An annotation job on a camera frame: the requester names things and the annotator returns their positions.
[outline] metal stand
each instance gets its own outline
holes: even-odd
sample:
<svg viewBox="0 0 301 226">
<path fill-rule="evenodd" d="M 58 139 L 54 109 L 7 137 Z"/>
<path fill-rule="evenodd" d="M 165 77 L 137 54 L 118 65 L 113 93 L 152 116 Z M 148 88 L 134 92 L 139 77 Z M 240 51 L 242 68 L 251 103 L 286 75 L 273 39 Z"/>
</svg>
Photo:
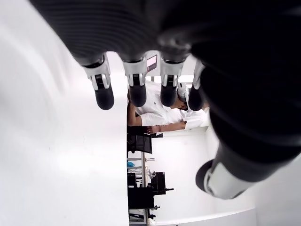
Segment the metal stand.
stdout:
<svg viewBox="0 0 301 226">
<path fill-rule="evenodd" d="M 132 166 L 132 167 L 128 167 L 128 169 L 141 169 L 142 187 L 147 186 L 147 181 L 146 181 L 147 175 L 145 173 L 145 162 L 147 160 L 153 161 L 154 159 L 146 159 L 144 152 L 141 152 L 141 158 L 128 158 L 127 159 L 127 161 L 141 161 L 141 166 Z M 131 220 L 129 220 L 129 223 L 130 223 L 130 225 L 148 225 L 148 220 L 149 220 L 148 210 L 143 209 L 143 219 L 131 219 Z"/>
</svg>

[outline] black chair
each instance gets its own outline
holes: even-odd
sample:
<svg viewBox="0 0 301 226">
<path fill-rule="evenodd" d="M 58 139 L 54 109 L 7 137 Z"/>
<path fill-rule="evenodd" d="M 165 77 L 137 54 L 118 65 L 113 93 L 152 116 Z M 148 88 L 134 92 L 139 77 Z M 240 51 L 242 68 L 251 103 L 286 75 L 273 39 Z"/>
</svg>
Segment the black chair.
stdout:
<svg viewBox="0 0 301 226">
<path fill-rule="evenodd" d="M 127 151 L 134 153 L 135 151 L 146 152 L 152 154 L 151 135 L 149 134 L 127 134 Z"/>
</svg>

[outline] person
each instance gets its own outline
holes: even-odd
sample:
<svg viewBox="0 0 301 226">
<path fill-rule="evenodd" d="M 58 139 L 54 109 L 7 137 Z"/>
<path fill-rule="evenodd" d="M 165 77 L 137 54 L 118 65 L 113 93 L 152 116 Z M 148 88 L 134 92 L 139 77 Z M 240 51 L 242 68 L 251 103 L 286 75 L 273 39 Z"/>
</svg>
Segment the person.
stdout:
<svg viewBox="0 0 301 226">
<path fill-rule="evenodd" d="M 200 126 L 207 118 L 204 109 L 208 107 L 206 103 L 200 111 L 188 111 L 187 103 L 179 95 L 171 107 L 166 107 L 161 103 L 161 84 L 146 81 L 146 103 L 142 107 L 135 107 L 129 98 L 127 106 L 127 125 L 146 133 L 158 133 L 191 129 Z"/>
</svg>

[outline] white t-shirt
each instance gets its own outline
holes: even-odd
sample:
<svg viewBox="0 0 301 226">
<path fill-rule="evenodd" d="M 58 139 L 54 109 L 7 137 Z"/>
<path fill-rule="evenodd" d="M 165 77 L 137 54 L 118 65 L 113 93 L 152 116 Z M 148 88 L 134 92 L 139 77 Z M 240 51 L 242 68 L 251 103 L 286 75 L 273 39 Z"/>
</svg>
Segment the white t-shirt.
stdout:
<svg viewBox="0 0 301 226">
<path fill-rule="evenodd" d="M 152 81 L 145 81 L 146 103 L 138 107 L 136 112 L 141 116 L 142 126 L 156 126 L 169 124 L 166 119 L 167 113 L 172 109 L 161 103 L 161 84 Z"/>
<path fill-rule="evenodd" d="M 203 110 L 187 112 L 180 109 L 171 109 L 161 103 L 161 83 L 146 81 L 146 103 L 138 107 L 136 112 L 141 116 L 142 126 L 168 125 L 186 121 L 185 129 L 200 126 L 207 118 Z"/>
</svg>

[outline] black robotic palm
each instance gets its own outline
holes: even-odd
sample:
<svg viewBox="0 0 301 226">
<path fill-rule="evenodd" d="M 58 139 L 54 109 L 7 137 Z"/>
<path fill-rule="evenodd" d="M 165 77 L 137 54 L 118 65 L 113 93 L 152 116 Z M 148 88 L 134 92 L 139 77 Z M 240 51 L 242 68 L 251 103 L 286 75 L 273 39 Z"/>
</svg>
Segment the black robotic palm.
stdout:
<svg viewBox="0 0 301 226">
<path fill-rule="evenodd" d="M 114 103 L 107 51 L 117 52 L 124 62 L 136 106 L 146 100 L 145 52 L 161 52 L 161 99 L 165 105 L 174 102 L 187 55 L 192 53 L 202 62 L 205 69 L 195 70 L 189 105 L 197 110 L 205 99 L 209 102 L 212 124 L 221 141 L 216 159 L 197 174 L 205 177 L 197 178 L 202 190 L 234 198 L 300 153 L 300 2 L 31 3 L 85 68 L 102 109 L 110 109 Z M 233 182 L 242 185 L 240 189 L 214 183 L 224 175 L 233 176 Z"/>
</svg>

